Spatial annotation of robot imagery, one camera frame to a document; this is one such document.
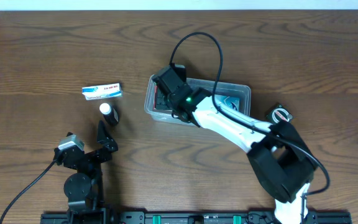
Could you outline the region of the blue Kool Fever box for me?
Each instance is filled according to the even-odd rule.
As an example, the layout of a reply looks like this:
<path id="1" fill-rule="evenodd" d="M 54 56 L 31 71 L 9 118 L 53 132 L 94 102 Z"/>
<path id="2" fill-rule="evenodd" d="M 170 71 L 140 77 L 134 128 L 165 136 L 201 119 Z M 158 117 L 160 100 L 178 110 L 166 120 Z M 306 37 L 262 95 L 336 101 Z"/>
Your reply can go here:
<path id="1" fill-rule="evenodd" d="M 215 95 L 216 101 L 221 102 L 230 109 L 239 111 L 240 99 L 233 96 Z"/>

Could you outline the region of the green Zam-Buk box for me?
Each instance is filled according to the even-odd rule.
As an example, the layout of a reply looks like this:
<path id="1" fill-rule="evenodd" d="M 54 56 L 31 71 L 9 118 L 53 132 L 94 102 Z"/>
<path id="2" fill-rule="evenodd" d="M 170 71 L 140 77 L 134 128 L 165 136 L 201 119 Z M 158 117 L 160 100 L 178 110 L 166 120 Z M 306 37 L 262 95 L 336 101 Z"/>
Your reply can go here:
<path id="1" fill-rule="evenodd" d="M 266 119 L 273 124 L 277 124 L 281 121 L 290 122 L 293 119 L 293 115 L 283 105 L 277 103 L 268 111 Z"/>

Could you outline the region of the red small box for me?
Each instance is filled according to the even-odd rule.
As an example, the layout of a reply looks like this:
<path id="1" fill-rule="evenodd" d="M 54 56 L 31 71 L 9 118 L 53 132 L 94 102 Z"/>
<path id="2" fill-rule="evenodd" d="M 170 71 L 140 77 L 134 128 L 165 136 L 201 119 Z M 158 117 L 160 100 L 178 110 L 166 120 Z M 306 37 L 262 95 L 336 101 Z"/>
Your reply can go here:
<path id="1" fill-rule="evenodd" d="M 157 103 L 158 103 L 158 86 L 155 85 L 155 94 L 154 94 L 154 109 L 157 109 Z"/>

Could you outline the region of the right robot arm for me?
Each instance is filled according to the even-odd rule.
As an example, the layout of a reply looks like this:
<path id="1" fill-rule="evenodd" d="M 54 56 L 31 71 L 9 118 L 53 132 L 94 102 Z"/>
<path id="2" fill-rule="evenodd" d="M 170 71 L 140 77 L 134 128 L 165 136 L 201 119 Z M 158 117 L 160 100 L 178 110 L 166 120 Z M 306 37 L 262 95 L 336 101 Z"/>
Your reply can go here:
<path id="1" fill-rule="evenodd" d="M 290 123 L 253 119 L 226 106 L 214 91 L 186 83 L 158 83 L 156 89 L 174 118 L 218 133 L 247 154 L 257 180 L 275 199 L 280 223 L 306 220 L 305 200 L 318 161 Z"/>

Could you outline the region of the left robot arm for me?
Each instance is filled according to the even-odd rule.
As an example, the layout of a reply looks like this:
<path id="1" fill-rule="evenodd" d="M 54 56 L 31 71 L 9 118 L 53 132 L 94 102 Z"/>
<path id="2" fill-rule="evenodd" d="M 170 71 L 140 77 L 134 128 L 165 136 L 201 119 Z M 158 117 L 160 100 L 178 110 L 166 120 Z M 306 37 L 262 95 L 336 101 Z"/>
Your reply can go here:
<path id="1" fill-rule="evenodd" d="M 112 159 L 118 146 L 103 121 L 98 123 L 96 141 L 101 148 L 85 153 L 85 144 L 77 135 L 68 133 L 54 149 L 53 159 L 57 165 L 76 170 L 63 187 L 69 209 L 76 213 L 93 211 L 104 204 L 101 164 Z"/>

